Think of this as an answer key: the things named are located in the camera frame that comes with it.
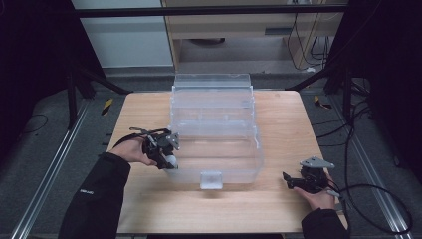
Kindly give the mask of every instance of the wooden table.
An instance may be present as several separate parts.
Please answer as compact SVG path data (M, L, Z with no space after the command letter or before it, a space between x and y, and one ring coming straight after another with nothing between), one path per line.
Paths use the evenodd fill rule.
M156 167L132 164L118 233L290 233L301 232L308 204L289 190L282 172L300 177L299 162L321 157L317 140L297 92L254 91L256 123L265 155L253 184L224 184L200 190L176 184ZM126 97L109 145L132 133L169 125L170 93Z

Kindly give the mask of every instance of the hand-mounted device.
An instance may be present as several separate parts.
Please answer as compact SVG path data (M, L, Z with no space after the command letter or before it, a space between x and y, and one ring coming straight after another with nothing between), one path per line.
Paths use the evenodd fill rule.
M173 149L179 150L179 133L172 133L167 128L155 130L146 130L139 127L131 127L130 130L139 130L140 133L133 133L123 137L115 145L134 137L144 137L142 152L146 153L148 158L157 162L158 169L175 169L177 160L173 154Z
M292 178L283 172L283 179L286 181L288 188L293 189L299 187L308 193L318 193L328 187L328 178L323 169L334 168L334 164L322 160L318 157L311 157L301 161L302 178Z

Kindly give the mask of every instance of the black jacket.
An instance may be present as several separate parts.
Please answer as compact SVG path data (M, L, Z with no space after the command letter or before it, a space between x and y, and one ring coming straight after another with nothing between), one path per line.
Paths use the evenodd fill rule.
M75 194L59 238L115 238L130 165L103 153ZM346 231L334 210L315 210L302 221L306 239L342 239Z

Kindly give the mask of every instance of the person's right hand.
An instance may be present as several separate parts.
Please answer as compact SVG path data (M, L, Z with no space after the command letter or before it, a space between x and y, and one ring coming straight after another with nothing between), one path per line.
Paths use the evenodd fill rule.
M332 178L327 174L326 177L328 178L330 184L332 184ZM326 191L329 188L326 188L325 190L316 193L311 194L299 187L294 187L293 190L303 197L309 204L312 210L316 210L318 208L320 209L334 209L335 205L335 198L334 196L328 194Z

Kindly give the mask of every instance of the transparent plastic box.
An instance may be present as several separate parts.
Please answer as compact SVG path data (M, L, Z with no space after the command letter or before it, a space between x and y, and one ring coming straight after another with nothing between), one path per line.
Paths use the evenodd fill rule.
M165 169L174 182L252 183L264 164L247 74L176 75L169 128L179 133L178 169Z

